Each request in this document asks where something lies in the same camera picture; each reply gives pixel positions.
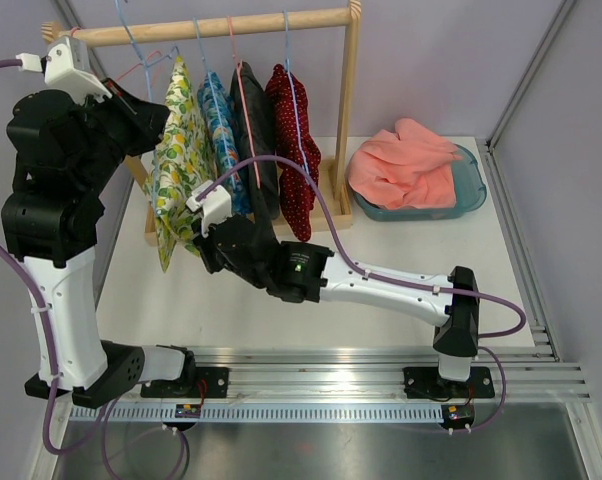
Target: pink hanger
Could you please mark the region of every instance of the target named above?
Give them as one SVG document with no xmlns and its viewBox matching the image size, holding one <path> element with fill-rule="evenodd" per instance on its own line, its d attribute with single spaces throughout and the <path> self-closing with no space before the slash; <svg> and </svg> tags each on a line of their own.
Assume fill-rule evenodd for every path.
<svg viewBox="0 0 602 480">
<path fill-rule="evenodd" d="M 243 81 L 241 80 L 241 67 L 243 66 L 242 61 L 237 61 L 237 49 L 234 43 L 234 31 L 232 30 L 232 17 L 228 16 L 228 29 L 230 30 L 230 40 L 232 42 L 232 58 L 234 65 L 237 69 L 237 80 L 239 81 L 239 92 L 241 93 L 241 103 L 243 104 L 243 115 L 245 116 L 245 123 L 248 127 L 248 139 L 250 140 L 250 151 L 253 157 L 256 157 L 254 153 L 254 143 L 252 142 L 252 127 L 250 126 L 250 116 L 248 115 L 248 107 L 245 103 L 245 95 L 243 93 Z M 261 177 L 259 176 L 259 169 L 254 165 L 254 172 L 256 174 L 257 188 L 261 188 Z"/>
<path fill-rule="evenodd" d="M 152 57 L 156 56 L 156 55 L 162 55 L 160 50 L 155 50 L 154 52 L 151 52 L 145 59 L 145 61 L 147 62 L 148 60 L 150 60 Z M 136 65 L 130 67 L 128 70 L 126 70 L 125 72 L 123 72 L 121 75 L 119 75 L 114 81 L 118 82 L 120 81 L 122 78 L 128 76 L 130 73 L 134 72 L 137 68 L 142 67 L 143 64 L 141 62 L 137 63 Z M 154 86 L 154 83 L 157 81 L 157 78 L 159 78 L 159 75 L 161 75 L 163 73 L 163 65 L 160 65 L 158 68 L 155 69 L 154 74 L 152 75 L 152 79 L 150 80 L 150 86 Z M 147 100 L 148 98 L 148 94 L 146 93 L 143 97 L 144 100 Z"/>
<path fill-rule="evenodd" d="M 152 57 L 154 57 L 155 55 L 162 55 L 160 50 L 155 50 L 154 52 L 150 53 L 150 55 L 148 55 L 145 58 L 145 61 L 147 62 L 148 60 L 150 60 Z M 134 65 L 133 67 L 130 67 L 128 70 L 126 70 L 125 72 L 123 72 L 121 75 L 119 75 L 117 78 L 114 79 L 115 82 L 118 82 L 120 80 L 122 80 L 124 77 L 126 77 L 128 74 L 134 72 L 137 68 L 142 67 L 143 64 L 141 62 L 138 62 L 136 65 Z"/>
</svg>

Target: cable tie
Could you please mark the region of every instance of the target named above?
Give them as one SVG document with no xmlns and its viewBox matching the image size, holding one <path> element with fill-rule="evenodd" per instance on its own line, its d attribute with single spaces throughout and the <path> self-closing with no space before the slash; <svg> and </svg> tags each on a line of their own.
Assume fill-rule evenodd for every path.
<svg viewBox="0 0 602 480">
<path fill-rule="evenodd" d="M 35 313 L 49 312 L 50 310 L 52 310 L 50 305 L 46 305 L 45 307 L 32 307 L 30 312 L 34 315 Z"/>
</svg>

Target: white table surface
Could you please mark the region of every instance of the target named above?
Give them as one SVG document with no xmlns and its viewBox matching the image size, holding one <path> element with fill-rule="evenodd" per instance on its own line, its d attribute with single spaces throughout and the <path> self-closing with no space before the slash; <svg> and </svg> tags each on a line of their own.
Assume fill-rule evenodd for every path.
<svg viewBox="0 0 602 480">
<path fill-rule="evenodd" d="M 364 140 L 349 140 L 347 158 Z M 480 159 L 473 138 L 450 140 Z M 333 138 L 317 143 L 324 155 L 334 152 Z M 201 260 L 180 246 L 164 274 L 156 249 L 143 238 L 146 209 L 145 197 L 134 188 L 97 310 L 101 338 L 275 350 L 432 345 L 433 327 L 418 319 L 354 304 L 286 304 L 232 273 L 208 274 Z M 481 208 L 454 220 L 384 223 L 367 218 L 354 201 L 352 210 L 353 227 L 339 232 L 352 258 L 414 273 L 449 273 L 456 265 L 467 266 L 480 290 L 522 305 L 491 195 Z M 329 232 L 313 234 L 311 242 L 334 248 Z M 517 321 L 514 312 L 481 303 L 481 332 L 503 330 Z M 529 328 L 482 344 L 534 346 Z"/>
</svg>

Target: clothes hanger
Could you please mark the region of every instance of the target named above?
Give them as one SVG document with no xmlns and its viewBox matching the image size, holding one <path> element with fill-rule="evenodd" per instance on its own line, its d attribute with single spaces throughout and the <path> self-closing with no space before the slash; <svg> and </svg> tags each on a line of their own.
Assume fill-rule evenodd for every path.
<svg viewBox="0 0 602 480">
<path fill-rule="evenodd" d="M 252 141 L 252 126 L 250 125 L 250 116 L 248 115 L 248 107 L 245 102 L 245 94 L 243 93 L 243 80 L 241 79 L 241 67 L 243 66 L 242 60 L 237 60 L 237 49 L 234 42 L 234 30 L 232 29 L 232 17 L 229 15 L 226 17 L 228 20 L 228 30 L 230 31 L 230 41 L 232 43 L 232 59 L 234 60 L 234 66 L 237 70 L 237 80 L 239 81 L 239 93 L 241 94 L 241 104 L 243 105 L 243 115 L 245 117 L 245 124 L 248 128 L 248 140 L 250 142 L 250 152 L 253 157 L 256 157 L 254 153 L 254 142 Z M 257 181 L 257 188 L 261 188 L 261 176 L 259 175 L 259 169 L 256 164 L 253 164 L 255 178 Z"/>
<path fill-rule="evenodd" d="M 297 142 L 299 144 L 299 150 L 301 150 L 301 156 L 303 157 L 303 169 L 305 173 L 310 175 L 310 168 L 308 167 L 308 159 L 305 156 L 303 150 L 303 142 L 301 141 L 301 125 L 299 123 L 299 109 L 297 107 L 297 95 L 294 92 L 294 82 L 292 81 L 292 74 L 290 73 L 290 31 L 288 29 L 288 12 L 283 10 L 283 19 L 285 21 L 285 72 L 288 75 L 288 81 L 290 82 L 290 91 L 292 92 L 292 104 L 294 105 L 294 119 L 297 126 Z"/>
<path fill-rule="evenodd" d="M 156 55 L 163 56 L 163 54 L 161 53 L 161 50 L 155 50 L 154 52 L 150 53 L 150 55 L 148 55 L 147 57 L 145 57 L 145 61 L 148 62 L 152 57 L 154 57 Z M 130 67 L 128 70 L 126 70 L 121 75 L 119 75 L 117 78 L 115 78 L 114 81 L 115 82 L 119 82 L 119 81 L 123 80 L 129 74 L 131 74 L 132 72 L 134 72 L 137 68 L 142 67 L 142 66 L 143 66 L 143 64 L 141 62 L 137 62 L 134 66 Z"/>
<path fill-rule="evenodd" d="M 210 84 L 210 90 L 212 91 L 212 100 L 214 100 L 214 108 L 217 111 L 217 116 L 219 119 L 221 118 L 221 109 L 219 108 L 219 102 L 217 101 L 217 95 L 214 89 L 214 84 L 212 83 L 212 72 L 208 67 L 208 62 L 205 59 L 205 52 L 203 51 L 203 42 L 201 42 L 201 37 L 199 35 L 199 22 L 195 17 L 192 17 L 192 23 L 194 24 L 194 32 L 197 35 L 197 43 L 199 44 L 199 51 L 201 52 L 201 61 L 203 62 L 203 68 L 205 69 L 205 74 L 208 78 L 208 83 Z M 228 142 L 225 139 L 225 135 L 223 135 L 223 148 L 225 150 L 225 156 L 230 157 L 230 151 L 228 149 Z M 236 188 L 236 180 L 234 176 L 230 176 L 230 183 L 232 183 L 232 188 Z"/>
<path fill-rule="evenodd" d="M 170 51 L 168 53 L 166 53 L 165 55 L 163 55 L 161 58 L 159 58 L 158 60 L 155 60 L 154 62 L 150 62 L 148 63 L 148 67 L 152 68 L 155 65 L 157 65 L 158 63 L 161 63 L 163 60 L 165 60 L 166 58 L 169 59 L 174 59 L 175 57 L 180 57 L 181 56 L 181 51 L 179 50 L 179 47 L 177 45 L 174 45 Z"/>
<path fill-rule="evenodd" d="M 143 55 L 143 52 L 141 51 L 141 47 L 139 46 L 137 41 L 134 39 L 134 36 L 132 35 L 132 32 L 130 31 L 128 24 L 125 21 L 125 15 L 123 15 L 123 10 L 121 10 L 121 5 L 119 4 L 119 0 L 114 0 L 114 6 L 117 9 L 117 13 L 119 15 L 119 20 L 121 21 L 121 25 L 125 29 L 125 32 L 128 34 L 128 37 L 130 38 L 130 43 L 132 44 L 132 48 L 134 49 L 134 52 L 137 54 L 137 57 L 139 57 L 139 62 L 143 66 L 143 73 L 145 74 L 145 87 L 148 92 L 148 101 L 152 102 L 153 101 L 152 80 L 150 79 L 150 67 L 148 66 L 146 57 Z M 159 161 L 157 160 L 157 151 L 156 151 L 156 149 L 154 149 L 152 151 L 152 188 L 151 188 L 151 204 L 152 204 L 152 210 L 154 212 L 157 211 L 157 188 L 156 188 L 156 185 L 157 185 L 158 173 L 159 173 Z"/>
<path fill-rule="evenodd" d="M 150 81 L 150 68 L 148 67 L 148 62 L 146 61 L 145 55 L 143 55 L 143 52 L 141 51 L 141 47 L 139 46 L 137 41 L 134 39 L 134 36 L 132 35 L 130 28 L 128 27 L 128 23 L 125 21 L 125 15 L 123 15 L 123 10 L 121 10 L 121 5 L 119 4 L 119 0 L 114 0 L 114 6 L 117 9 L 117 13 L 119 15 L 119 20 L 121 21 L 121 25 L 125 29 L 125 32 L 128 34 L 128 37 L 130 38 L 130 43 L 132 44 L 132 48 L 134 49 L 135 53 L 137 54 L 137 57 L 139 57 L 139 62 L 141 63 L 141 65 L 143 65 L 143 72 L 145 74 L 145 86 L 148 91 L 148 100 L 150 102 L 152 102 L 153 101 L 153 99 L 152 99 L 152 82 Z"/>
</svg>

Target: blue patterned garment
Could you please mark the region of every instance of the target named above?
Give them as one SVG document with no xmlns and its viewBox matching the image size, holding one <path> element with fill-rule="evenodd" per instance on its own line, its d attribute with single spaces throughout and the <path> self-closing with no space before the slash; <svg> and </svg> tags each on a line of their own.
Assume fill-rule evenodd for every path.
<svg viewBox="0 0 602 480">
<path fill-rule="evenodd" d="M 212 139 L 218 172 L 219 175 L 222 175 L 239 162 L 231 124 L 232 100 L 214 72 L 210 72 L 209 76 L 206 74 L 205 80 L 197 91 L 197 100 Z M 241 177 L 238 173 L 234 173 L 226 180 L 224 186 L 232 197 L 232 212 L 247 215 L 252 212 L 252 208 L 248 191 L 245 188 L 246 183 Z"/>
</svg>

